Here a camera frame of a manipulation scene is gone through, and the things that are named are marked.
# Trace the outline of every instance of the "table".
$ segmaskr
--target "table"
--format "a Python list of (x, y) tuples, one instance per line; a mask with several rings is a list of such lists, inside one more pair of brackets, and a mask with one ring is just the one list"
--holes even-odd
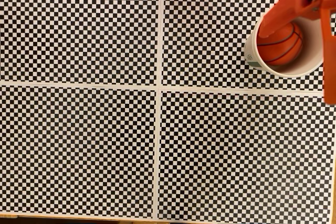
[(0, 215), (329, 223), (322, 66), (243, 57), (275, 1), (1, 0)]

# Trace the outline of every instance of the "black and white checkered surface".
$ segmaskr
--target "black and white checkered surface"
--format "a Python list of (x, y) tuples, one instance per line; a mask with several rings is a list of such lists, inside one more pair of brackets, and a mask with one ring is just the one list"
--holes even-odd
[(321, 99), (165, 91), (155, 111), (158, 81), (321, 91), (322, 67), (283, 79), (245, 63), (275, 1), (0, 0), (0, 213), (327, 224)]
[(0, 212), (151, 218), (155, 91), (1, 87)]
[(318, 98), (163, 93), (159, 217), (329, 223), (334, 107)]
[(159, 0), (0, 0), (0, 79), (154, 84)]
[(299, 79), (252, 69), (246, 38), (276, 0), (165, 0), (163, 84), (322, 90), (322, 67)]

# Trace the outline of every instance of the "orange basketball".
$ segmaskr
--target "orange basketball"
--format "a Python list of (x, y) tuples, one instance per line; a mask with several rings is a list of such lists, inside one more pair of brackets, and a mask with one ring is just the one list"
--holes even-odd
[(284, 65), (294, 60), (301, 52), (303, 45), (302, 31), (294, 22), (267, 38), (257, 36), (257, 48), (263, 61), (271, 66)]

